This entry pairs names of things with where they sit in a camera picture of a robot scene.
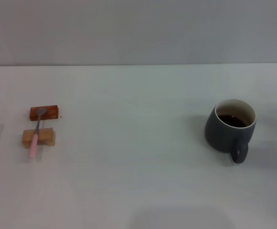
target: coffee mug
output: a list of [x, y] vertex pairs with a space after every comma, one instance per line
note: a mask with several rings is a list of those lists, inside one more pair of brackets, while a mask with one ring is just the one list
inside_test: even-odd
[[243, 163], [256, 124], [254, 109], [244, 101], [228, 99], [218, 103], [205, 125], [205, 138], [216, 150], [230, 153]]

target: coffee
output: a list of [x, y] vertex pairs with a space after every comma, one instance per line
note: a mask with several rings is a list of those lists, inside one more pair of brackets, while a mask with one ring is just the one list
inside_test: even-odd
[[224, 123], [234, 127], [246, 127], [247, 125], [234, 115], [224, 114], [218, 116]]

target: white tabletop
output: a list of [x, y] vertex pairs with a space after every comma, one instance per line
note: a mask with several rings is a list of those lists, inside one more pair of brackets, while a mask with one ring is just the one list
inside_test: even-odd
[[[203, 138], [227, 98], [258, 116], [241, 165]], [[277, 64], [0, 67], [0, 229], [41, 228], [277, 228]]]

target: wooden block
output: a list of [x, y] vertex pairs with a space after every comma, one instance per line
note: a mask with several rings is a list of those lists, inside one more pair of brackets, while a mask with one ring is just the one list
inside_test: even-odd
[[[25, 148], [29, 148], [35, 130], [24, 130], [22, 143]], [[52, 128], [44, 128], [39, 130], [38, 145], [54, 146], [56, 134]]]
[[45, 107], [47, 109], [46, 113], [42, 115], [41, 120], [46, 120], [46, 119], [55, 119], [59, 117], [59, 109], [58, 106], [38, 106], [38, 107], [32, 107], [30, 108], [30, 114], [29, 118], [32, 121], [38, 121], [38, 115], [37, 115], [37, 110], [39, 108]]

